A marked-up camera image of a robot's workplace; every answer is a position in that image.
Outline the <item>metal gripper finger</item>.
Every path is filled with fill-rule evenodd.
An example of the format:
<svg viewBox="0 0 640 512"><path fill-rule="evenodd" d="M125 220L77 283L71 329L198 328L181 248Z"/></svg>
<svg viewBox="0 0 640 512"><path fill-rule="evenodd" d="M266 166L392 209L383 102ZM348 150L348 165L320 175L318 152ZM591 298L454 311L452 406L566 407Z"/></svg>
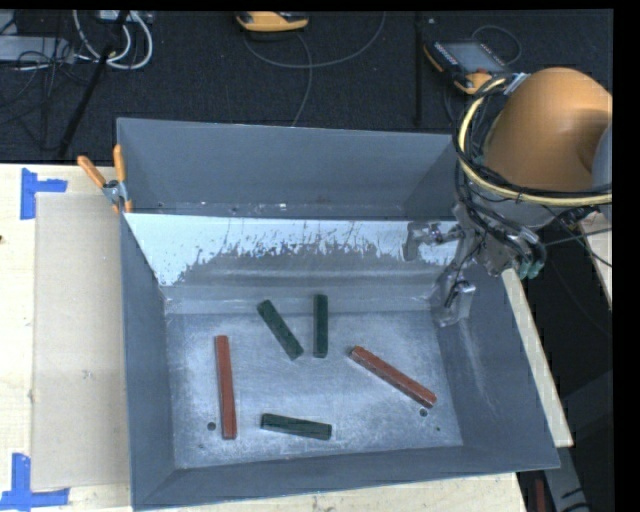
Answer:
<svg viewBox="0 0 640 512"><path fill-rule="evenodd" d="M439 327L448 327L468 319L476 286L463 275L462 269L449 265L437 278L429 306L432 318Z"/></svg>
<svg viewBox="0 0 640 512"><path fill-rule="evenodd" d="M407 238L402 245L405 261L413 261L418 257L421 245L439 246L458 240L458 228L454 226L449 232L443 233L440 223L410 222L407 225Z"/></svg>

